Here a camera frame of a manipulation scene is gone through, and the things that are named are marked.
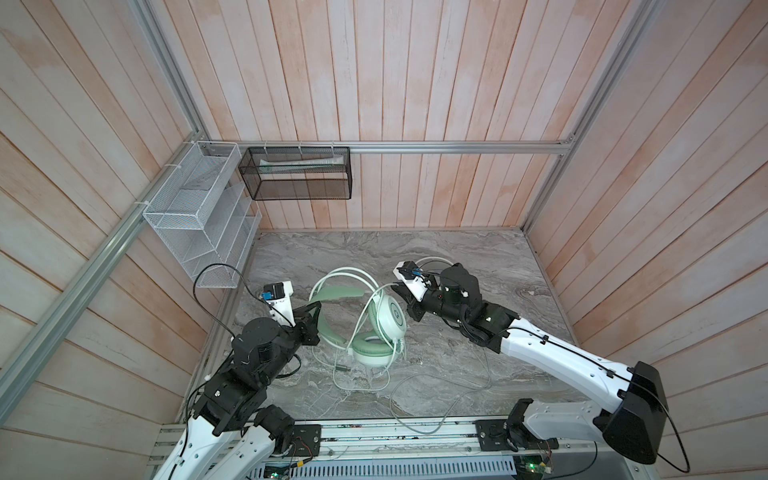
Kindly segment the green headphones with cable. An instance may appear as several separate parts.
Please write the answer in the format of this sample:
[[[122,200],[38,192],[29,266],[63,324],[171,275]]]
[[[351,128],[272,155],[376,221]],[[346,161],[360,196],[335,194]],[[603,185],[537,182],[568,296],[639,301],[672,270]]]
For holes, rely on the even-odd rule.
[[[343,266],[315,283],[309,301],[324,304],[364,297],[366,303],[348,338],[336,333],[323,314],[318,316],[319,337],[336,350],[336,356],[345,355],[390,381],[390,369],[405,351],[407,325],[400,304],[385,291],[387,287],[363,269]]]

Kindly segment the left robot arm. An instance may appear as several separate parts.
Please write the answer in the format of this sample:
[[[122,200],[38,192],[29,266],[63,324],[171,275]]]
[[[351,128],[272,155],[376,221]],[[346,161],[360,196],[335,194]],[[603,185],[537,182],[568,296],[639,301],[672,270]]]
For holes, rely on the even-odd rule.
[[[260,317],[243,328],[222,365],[190,396],[185,431],[156,479],[243,479],[274,455],[295,467],[318,453],[289,414],[264,402],[299,348],[319,343],[321,307],[295,309],[293,326]]]

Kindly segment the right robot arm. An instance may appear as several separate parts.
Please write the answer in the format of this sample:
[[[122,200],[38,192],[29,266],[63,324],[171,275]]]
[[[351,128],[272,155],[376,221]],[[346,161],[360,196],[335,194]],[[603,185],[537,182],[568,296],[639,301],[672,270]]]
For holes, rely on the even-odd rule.
[[[403,261],[393,273],[393,290],[406,302],[412,320],[435,315],[471,343],[527,362],[586,396],[576,403],[518,400],[503,423],[497,441],[502,447],[518,451],[553,446],[559,439],[587,440],[602,442],[639,464],[659,459],[670,419],[661,377],[653,366],[601,358],[484,300],[478,279],[459,263],[433,274]]]

